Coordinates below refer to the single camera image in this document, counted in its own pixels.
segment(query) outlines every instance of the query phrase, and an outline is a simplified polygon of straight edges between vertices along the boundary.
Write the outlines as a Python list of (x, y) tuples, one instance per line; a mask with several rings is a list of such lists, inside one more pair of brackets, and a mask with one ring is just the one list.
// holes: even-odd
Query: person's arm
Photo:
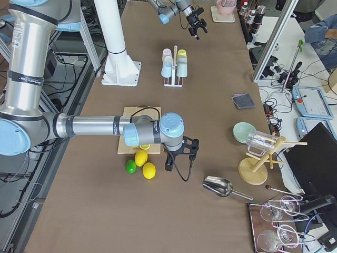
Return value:
[(337, 24), (337, 14), (328, 17), (327, 19), (311, 26), (306, 30), (304, 39), (307, 43), (313, 43), (324, 40), (326, 38), (337, 38), (336, 30), (331, 29)]

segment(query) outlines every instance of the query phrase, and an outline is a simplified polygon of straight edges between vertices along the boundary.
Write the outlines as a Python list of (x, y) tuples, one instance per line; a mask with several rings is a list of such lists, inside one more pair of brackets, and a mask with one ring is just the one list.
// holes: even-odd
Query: metal scoop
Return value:
[(243, 194), (243, 193), (238, 192), (238, 191), (234, 191), (233, 185), (230, 182), (230, 180), (225, 179), (225, 178), (207, 176), (206, 178), (204, 178), (202, 186), (204, 188), (206, 188), (207, 190), (210, 190), (211, 192), (220, 196), (220, 197), (228, 197), (231, 194), (235, 194), (235, 195), (238, 195), (242, 198), (248, 199), (250, 201), (253, 200), (252, 197), (250, 197), (246, 194)]

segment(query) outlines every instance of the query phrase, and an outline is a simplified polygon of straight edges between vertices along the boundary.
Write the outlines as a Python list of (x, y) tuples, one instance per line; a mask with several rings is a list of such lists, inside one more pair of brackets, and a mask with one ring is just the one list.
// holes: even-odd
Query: green bowl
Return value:
[(251, 130), (256, 130), (254, 126), (250, 125), (246, 122), (239, 122), (233, 127), (233, 134), (235, 139), (240, 142), (246, 144), (248, 134)]

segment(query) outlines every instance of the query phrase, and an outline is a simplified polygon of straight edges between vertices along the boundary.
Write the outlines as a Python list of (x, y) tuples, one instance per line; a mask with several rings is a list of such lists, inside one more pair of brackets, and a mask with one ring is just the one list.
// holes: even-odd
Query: scoop handle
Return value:
[(248, 195), (246, 195), (246, 194), (243, 194), (243, 193), (241, 193), (241, 192), (238, 192), (238, 191), (232, 191), (232, 193), (235, 194), (235, 195), (238, 195), (238, 196), (240, 196), (240, 197), (242, 197), (242, 198), (248, 199), (248, 200), (250, 200), (250, 201), (253, 200), (252, 197), (250, 197), (250, 196), (248, 196)]

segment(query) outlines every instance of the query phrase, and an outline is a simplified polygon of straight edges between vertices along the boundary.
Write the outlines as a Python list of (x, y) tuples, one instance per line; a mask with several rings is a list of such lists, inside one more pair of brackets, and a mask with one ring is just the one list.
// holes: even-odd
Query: person's hand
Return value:
[(337, 39), (337, 30), (336, 29), (327, 30), (324, 37)]

